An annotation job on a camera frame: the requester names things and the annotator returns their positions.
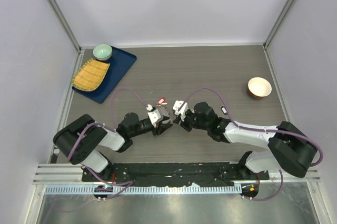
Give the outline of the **red capped key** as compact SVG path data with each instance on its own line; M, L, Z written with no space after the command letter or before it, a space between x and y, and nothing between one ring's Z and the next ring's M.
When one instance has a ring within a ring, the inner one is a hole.
M167 102L166 102L166 98L165 97L162 97L160 98L158 101L157 101L157 105L158 106L162 106L162 105L166 105Z

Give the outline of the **grey keyring holder red handle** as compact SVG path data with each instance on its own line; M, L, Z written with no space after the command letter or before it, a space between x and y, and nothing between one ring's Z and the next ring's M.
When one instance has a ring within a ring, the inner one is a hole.
M161 123L162 124L171 124L171 112L169 111L169 108L167 107L166 104L164 105L158 105L157 110L160 112L162 119Z

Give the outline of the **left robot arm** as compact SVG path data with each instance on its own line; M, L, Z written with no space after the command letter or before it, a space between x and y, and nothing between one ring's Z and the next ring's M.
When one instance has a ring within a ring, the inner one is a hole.
M97 146L122 153L132 146L132 138L149 132L159 136L171 127L169 116L157 109L147 113L147 118L142 120L136 113L128 113L115 130L85 114L57 132L53 144L68 158L68 162L81 164L87 174L107 181L112 176L113 164L96 150Z

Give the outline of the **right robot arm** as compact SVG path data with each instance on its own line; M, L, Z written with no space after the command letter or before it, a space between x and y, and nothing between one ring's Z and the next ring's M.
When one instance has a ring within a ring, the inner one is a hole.
M173 105L174 123L186 131L205 130L217 142L247 144L263 148L263 152L246 152L238 165L243 179L265 170L284 170L298 178L305 177L318 149L289 122L278 126L256 126L219 117L206 102L189 109L177 100Z

